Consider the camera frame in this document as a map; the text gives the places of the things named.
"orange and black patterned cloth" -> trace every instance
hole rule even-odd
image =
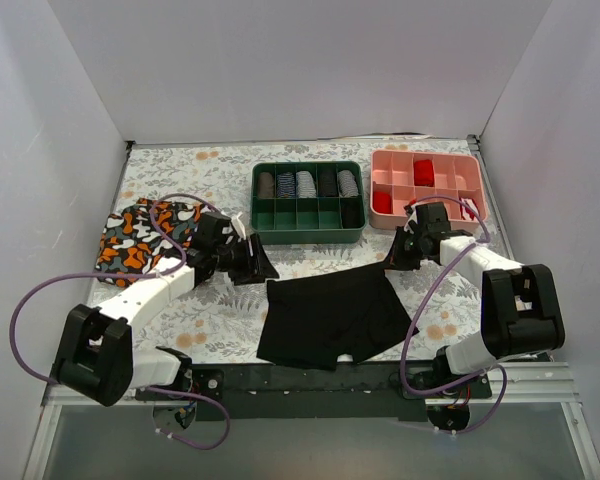
[[[96,271],[102,273],[148,273],[173,246],[160,237],[151,225],[149,210],[153,200],[139,198],[122,213],[111,214],[100,238]],[[156,219],[167,235],[188,248],[200,214],[201,204],[162,202],[156,207]],[[133,279],[101,278],[101,282],[128,287]]]

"black bracket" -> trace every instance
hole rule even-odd
[[[423,397],[411,397],[402,390],[398,368],[397,362],[339,364],[335,372],[271,364],[195,365],[191,378],[197,383],[194,390],[221,400],[232,418],[395,417],[426,421]],[[431,369],[431,361],[407,362],[407,376],[414,388],[422,388],[418,378]],[[489,398],[488,381],[472,383],[471,396]],[[136,400],[178,401],[139,390]],[[223,417],[213,406],[198,402],[196,420],[221,421]]]
[[[413,212],[406,207],[407,214]],[[447,209],[442,202],[425,203],[416,207],[418,222],[409,221],[409,229],[396,227],[391,249],[383,261],[388,270],[419,270],[423,260],[440,263],[440,243],[452,237],[471,234],[452,230]]]
[[[160,350],[164,350],[169,353],[176,352],[175,350],[168,348],[160,348]],[[188,365],[184,363],[182,365],[182,374],[180,372],[178,373],[179,378],[176,378],[176,381],[172,385],[161,388],[179,392],[191,391],[193,393],[197,393],[198,395],[203,395],[217,401],[222,400],[224,390],[224,372],[221,369],[207,369],[200,368],[199,366],[194,367],[191,365],[191,359],[189,359]],[[173,400],[173,398],[167,397],[161,393],[138,389],[136,391],[136,400],[142,402],[154,402],[157,400]],[[186,397],[183,397],[183,400],[189,401],[189,399]]]
[[[124,395],[132,377],[131,327],[127,320],[113,320],[86,305],[71,310],[51,378],[109,407]]]
[[[519,309],[516,300],[529,307]],[[484,272],[480,323],[484,344],[495,358],[562,347],[565,332],[551,270],[525,265],[519,272]]]

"white enclosure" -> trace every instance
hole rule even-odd
[[[484,134],[517,259],[553,271],[600,455],[600,0],[554,1]]]
[[[124,142],[45,0],[0,1],[0,480],[20,478],[45,385],[16,365],[9,317],[52,275],[90,270]],[[23,354],[47,373],[86,283],[28,306]]]
[[[126,140],[480,133],[549,0],[50,0]]]
[[[600,454],[600,0],[0,0],[0,479],[22,475],[44,391],[9,317],[93,267],[124,140],[483,131],[514,253],[554,272]],[[34,368],[85,293],[25,309]]]

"table surface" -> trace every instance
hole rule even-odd
[[[251,170],[260,162],[351,160],[362,169],[365,208],[368,209],[371,153],[378,148],[470,154],[464,140],[378,142],[356,139],[341,142],[253,144],[243,146],[142,148],[135,147],[124,173],[114,211],[133,205],[137,198],[158,198],[185,192],[201,196],[225,213],[240,211],[249,217]],[[489,211],[494,212],[488,198]],[[491,247],[506,255],[496,216],[487,227]],[[281,279],[320,275],[366,265],[383,259],[393,232],[365,228],[355,244],[266,246]],[[427,262],[416,272],[387,272],[407,312],[413,315],[441,268]],[[97,284],[89,304],[98,304],[119,292]],[[196,363],[256,363],[260,333],[267,315],[265,285],[234,287],[225,275],[215,275],[190,294],[172,302],[146,328],[134,336],[135,347],[156,345],[176,348]],[[409,348],[410,359],[430,359],[443,345],[460,341],[478,330],[478,290],[457,274],[440,286],[422,316],[418,334]],[[397,360],[402,343],[371,360]]]

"cable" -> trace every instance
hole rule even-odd
[[[471,386],[467,385],[467,398],[460,407],[466,407],[469,404],[469,400],[471,400]]]
[[[429,288],[429,291],[427,292],[427,294],[422,299],[422,302],[418,306],[418,309],[416,310],[416,313],[413,316],[411,325],[409,325],[409,329],[407,330],[407,336],[404,340],[404,345],[402,347],[402,354],[400,355],[400,381],[402,383],[402,386],[408,393],[410,393],[411,395],[420,395],[420,396],[436,395],[438,393],[443,392],[444,390],[449,390],[450,388],[454,388],[459,385],[462,385],[463,383],[466,383],[467,381],[472,380],[472,379],[482,375],[483,373],[485,373],[485,371],[478,371],[478,372],[470,373],[468,375],[464,375],[463,377],[461,377],[457,380],[454,380],[453,382],[449,382],[446,385],[442,385],[440,387],[430,388],[430,389],[426,389],[426,390],[417,390],[417,389],[413,388],[411,385],[409,385],[409,383],[407,382],[407,377],[406,377],[407,350],[409,349],[409,343],[411,342],[411,339],[413,338],[413,332],[416,328],[418,321],[420,320],[420,317],[422,316],[422,312],[424,311],[425,307],[427,306],[427,303],[429,302],[429,300],[431,300],[431,297],[433,296],[434,292],[440,286],[440,284],[445,279],[445,277],[449,274],[449,272],[451,272],[451,270],[453,270],[453,267],[455,267],[462,260],[462,258],[471,251],[471,249],[475,248],[479,243],[486,244],[491,241],[491,234],[489,233],[489,230],[487,229],[487,226],[484,223],[484,220],[482,220],[482,218],[480,217],[480,214],[478,213],[478,211],[476,211],[470,205],[467,205],[466,203],[461,202],[457,198],[453,198],[453,197],[450,197],[447,195],[428,195],[426,197],[416,200],[414,202],[414,204],[423,202],[425,200],[433,200],[433,199],[449,200],[449,201],[455,202],[458,205],[461,205],[464,208],[466,208],[467,210],[469,210],[473,215],[475,215],[476,219],[478,220],[478,223],[480,223],[480,226],[482,227],[482,230],[484,232],[484,238],[477,239],[475,241],[475,243],[472,243],[472,244],[468,245],[466,248],[464,248],[456,256],[456,258],[454,258],[451,262],[449,262],[449,265],[447,265],[442,270],[440,275],[438,275],[438,277],[435,279],[435,281],[431,285],[431,288]],[[467,427],[466,429],[461,430],[458,433],[469,433],[469,432],[472,432],[473,430],[475,430],[476,428],[480,427],[489,418],[491,418],[491,416],[495,413],[496,409],[500,405],[500,403],[502,401],[502,397],[504,396],[504,393],[505,393],[505,390],[507,387],[507,375],[504,371],[504,368],[502,368],[500,365],[496,365],[495,367],[499,368],[502,371],[502,378],[503,378],[502,391],[500,392],[498,399],[493,404],[493,407],[491,408],[491,410],[489,410],[489,412],[480,421],[478,421],[476,424],[472,425],[471,427]]]
[[[206,205],[209,209],[211,209],[215,212],[220,212],[220,210],[215,205],[213,205],[199,197],[196,197],[195,195],[190,195],[188,193],[171,193],[171,194],[165,195],[164,197],[161,197],[158,200],[156,200],[155,202],[153,202],[153,204],[151,205],[151,208],[149,209],[149,217],[151,219],[151,225],[160,234],[160,236],[163,238],[163,240],[166,240],[168,243],[170,243],[180,253],[180,257],[181,257],[180,262],[176,266],[171,267],[163,272],[160,272],[160,276],[172,274],[173,272],[178,270],[180,267],[182,267],[187,261],[187,252],[185,251],[185,249],[180,244],[178,244],[178,242],[176,242],[171,237],[169,237],[166,234],[166,232],[164,230],[162,230],[162,228],[158,224],[158,221],[156,220],[156,207],[160,203],[164,202],[165,200],[168,200],[168,199],[174,198],[174,197],[190,198],[192,200],[202,203],[203,205]],[[46,281],[40,283],[39,285],[36,285],[29,292],[27,292],[27,294],[24,297],[22,297],[22,299],[16,305],[16,308],[14,309],[13,314],[11,315],[11,321],[9,323],[9,345],[11,347],[11,353],[13,353],[13,357],[15,358],[18,365],[20,365],[20,367],[25,372],[27,372],[29,375],[31,375],[32,377],[37,378],[38,380],[46,382],[50,385],[56,385],[58,383],[54,379],[52,379],[46,375],[42,375],[41,373],[38,373],[34,369],[32,369],[22,358],[22,355],[20,354],[20,351],[18,350],[18,345],[16,343],[16,324],[18,322],[18,316],[20,315],[22,308],[29,301],[29,299],[31,299],[31,297],[33,297],[40,290],[48,287],[49,285],[53,285],[54,283],[62,282],[64,280],[73,280],[73,279],[77,279],[77,278],[111,278],[111,279],[133,278],[133,279],[141,280],[141,279],[150,279],[150,278],[157,278],[157,277],[158,277],[157,273],[99,273],[99,272],[68,273],[66,275],[59,275],[57,277],[50,278],[49,280],[46,280]],[[218,441],[216,441],[215,443],[213,443],[211,445],[200,445],[198,443],[187,440],[186,438],[183,438],[183,437],[180,437],[178,435],[174,435],[174,434],[168,432],[168,435],[171,435],[172,437],[176,438],[176,440],[180,440],[181,442],[186,443],[187,445],[190,445],[193,448],[197,448],[199,450],[211,450],[213,448],[216,448],[218,445],[220,445],[227,438],[227,435],[229,435],[229,428],[230,428],[229,413],[220,403],[216,402],[215,400],[205,397],[203,395],[195,394],[195,393],[176,392],[176,391],[172,391],[172,390],[163,390],[161,388],[156,388],[156,387],[147,387],[147,390],[153,391],[156,393],[164,393],[165,395],[175,394],[175,395],[180,395],[181,397],[188,397],[188,398],[192,398],[192,399],[196,399],[196,400],[201,400],[203,402],[207,402],[207,403],[213,405],[214,407],[216,407],[218,410],[220,410],[222,412],[222,415],[224,415],[224,417],[225,417],[225,423],[226,423],[225,431],[222,434],[222,437],[220,437],[220,439]]]
[[[449,405],[447,405],[447,408],[450,408],[451,410],[453,410],[454,408],[456,408],[457,403],[460,401],[460,399],[462,398],[462,392],[464,392],[463,390],[458,391],[458,396],[456,397],[456,399],[453,401],[453,403],[450,403]]]
[[[163,435],[166,435],[168,438],[175,438],[179,442],[182,442],[185,445],[189,445],[190,447],[193,447],[197,450],[213,450],[214,448],[219,446],[222,442],[224,442],[226,440],[227,436],[229,435],[229,430],[231,430],[231,418],[229,417],[229,412],[227,411],[227,409],[224,408],[224,405],[222,405],[220,402],[217,402],[212,398],[205,397],[204,395],[198,395],[197,393],[176,392],[174,390],[165,390],[163,388],[157,388],[157,387],[146,387],[145,390],[148,390],[148,391],[154,392],[154,393],[160,393],[163,395],[172,395],[174,393],[182,393],[183,397],[191,398],[193,400],[207,402],[209,405],[213,405],[218,410],[220,410],[220,412],[224,416],[225,427],[224,427],[224,432],[222,433],[222,436],[218,440],[216,440],[214,443],[211,443],[209,445],[194,442],[193,440],[189,440],[188,438],[185,438],[182,435],[178,435],[177,433],[173,433],[173,432],[170,432],[169,430],[165,430],[163,428],[156,427],[157,432],[160,432]]]

